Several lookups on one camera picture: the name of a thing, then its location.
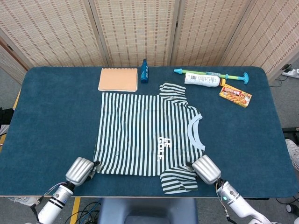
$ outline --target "toy water gun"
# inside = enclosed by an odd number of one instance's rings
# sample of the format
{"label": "toy water gun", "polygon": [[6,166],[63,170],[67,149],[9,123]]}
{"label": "toy water gun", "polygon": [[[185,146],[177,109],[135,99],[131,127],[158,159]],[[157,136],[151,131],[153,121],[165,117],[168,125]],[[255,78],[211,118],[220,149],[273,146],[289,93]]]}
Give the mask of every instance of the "toy water gun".
{"label": "toy water gun", "polygon": [[217,72],[209,72],[209,71],[188,71],[183,69],[175,69],[174,72],[178,74],[185,74],[187,72],[198,74],[198,75],[212,75],[212,76],[218,76],[219,78],[225,78],[225,79],[235,79],[235,80],[243,80],[244,84],[247,84],[249,81],[249,76],[246,72],[244,72],[243,77],[240,76],[230,76],[228,74],[220,74]]}

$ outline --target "blue felt tablecloth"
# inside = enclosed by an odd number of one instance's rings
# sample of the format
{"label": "blue felt tablecloth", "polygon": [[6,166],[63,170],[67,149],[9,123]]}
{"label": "blue felt tablecloth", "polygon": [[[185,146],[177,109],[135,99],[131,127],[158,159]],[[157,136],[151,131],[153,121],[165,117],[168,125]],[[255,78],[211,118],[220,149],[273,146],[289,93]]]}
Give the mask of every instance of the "blue felt tablecloth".
{"label": "blue felt tablecloth", "polygon": [[[298,190],[264,71],[257,67],[186,67],[242,76],[227,83],[253,95],[247,108],[219,97],[220,88],[184,85],[173,67],[150,67],[136,94],[158,94],[159,85],[183,85],[203,119],[199,134],[222,178],[244,197],[287,197]],[[0,195],[42,195],[65,181],[78,156],[93,159],[99,130],[101,67],[40,67],[25,76],[19,103],[0,154]],[[213,186],[171,196],[215,196]],[[75,188],[78,196],[169,196],[160,177],[95,175]]]}

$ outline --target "floor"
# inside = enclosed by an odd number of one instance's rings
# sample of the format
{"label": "floor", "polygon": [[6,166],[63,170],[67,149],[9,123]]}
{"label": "floor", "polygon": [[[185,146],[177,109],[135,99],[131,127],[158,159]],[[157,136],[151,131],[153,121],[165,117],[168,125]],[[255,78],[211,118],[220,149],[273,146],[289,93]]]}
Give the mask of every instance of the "floor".
{"label": "floor", "polygon": [[[278,116],[282,127],[299,127],[299,79],[287,78],[282,81],[281,87],[271,87],[274,103],[277,108]],[[279,85],[280,81],[275,81],[271,85]],[[20,89],[10,76],[0,70],[0,107],[9,108],[14,104],[14,100]],[[83,209],[91,202],[97,201],[97,198],[82,198],[79,210]],[[281,198],[281,202],[290,202],[293,198]],[[40,210],[47,200],[44,200],[37,210]],[[268,201],[248,200],[249,204],[257,211],[264,214],[271,221],[282,224],[292,224],[296,219],[294,214],[285,211],[285,205],[279,204],[275,198]],[[36,223],[35,216],[29,206],[14,203],[7,198],[0,198],[0,223],[1,224],[24,224],[31,222]],[[59,214],[56,224],[64,224],[72,213],[74,198],[70,199],[63,211]],[[216,198],[197,199],[198,216],[200,224],[223,224],[228,223],[221,204]],[[239,218],[231,209],[228,209],[230,216],[238,224],[248,224],[250,217]]]}

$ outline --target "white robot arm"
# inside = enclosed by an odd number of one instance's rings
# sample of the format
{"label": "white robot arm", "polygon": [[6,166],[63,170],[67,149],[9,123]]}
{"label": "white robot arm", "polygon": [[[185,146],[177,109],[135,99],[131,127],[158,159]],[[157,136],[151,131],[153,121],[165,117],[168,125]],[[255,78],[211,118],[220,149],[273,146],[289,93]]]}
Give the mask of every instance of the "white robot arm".
{"label": "white robot arm", "polygon": [[52,224],[65,206],[65,203],[73,195],[74,188],[93,178],[96,171],[100,169],[100,162],[91,162],[78,157],[65,175],[67,180],[59,186],[53,196],[49,199],[43,209],[37,214],[35,207],[41,202],[43,196],[31,206],[36,215],[37,224]]}
{"label": "white robot arm", "polygon": [[223,202],[228,204],[241,218],[252,216],[253,219],[249,222],[249,224],[277,224],[270,222],[264,215],[252,208],[227,181],[221,179],[221,171],[207,155],[204,155],[196,160],[192,164],[192,167],[206,184],[215,185],[216,193],[221,204],[225,208],[225,213],[229,222],[234,224],[236,223],[229,218]]}

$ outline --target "white bottle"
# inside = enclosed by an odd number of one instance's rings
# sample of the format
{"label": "white bottle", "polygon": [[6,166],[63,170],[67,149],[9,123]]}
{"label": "white bottle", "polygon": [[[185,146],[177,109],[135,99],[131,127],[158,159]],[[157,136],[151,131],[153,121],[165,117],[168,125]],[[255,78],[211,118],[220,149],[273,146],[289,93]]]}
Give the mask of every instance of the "white bottle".
{"label": "white bottle", "polygon": [[207,87],[224,86],[225,79],[212,75],[198,75],[193,73],[186,73],[185,84],[204,85]]}

